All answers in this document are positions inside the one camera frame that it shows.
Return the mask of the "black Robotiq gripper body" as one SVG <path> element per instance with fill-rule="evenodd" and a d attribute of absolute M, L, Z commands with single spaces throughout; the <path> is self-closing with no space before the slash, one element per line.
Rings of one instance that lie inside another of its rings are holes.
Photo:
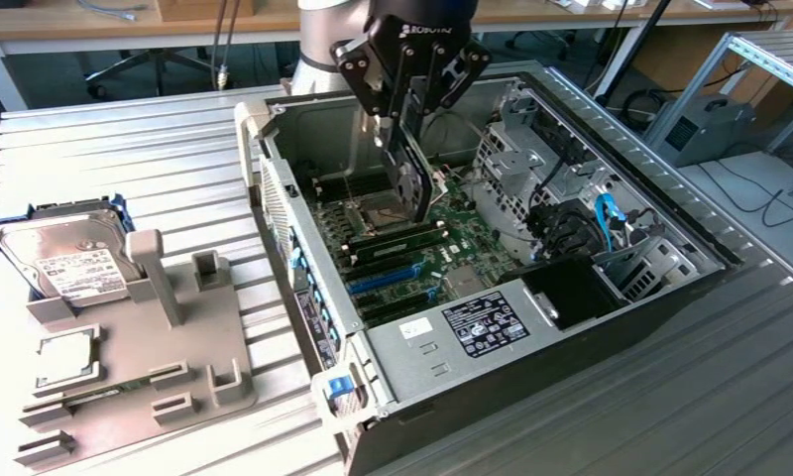
<path fill-rule="evenodd" d="M 408 25 L 409 35 L 432 35 L 463 43 L 469 39 L 475 0 L 372 1 L 363 32 L 372 33 L 385 18 Z"/>

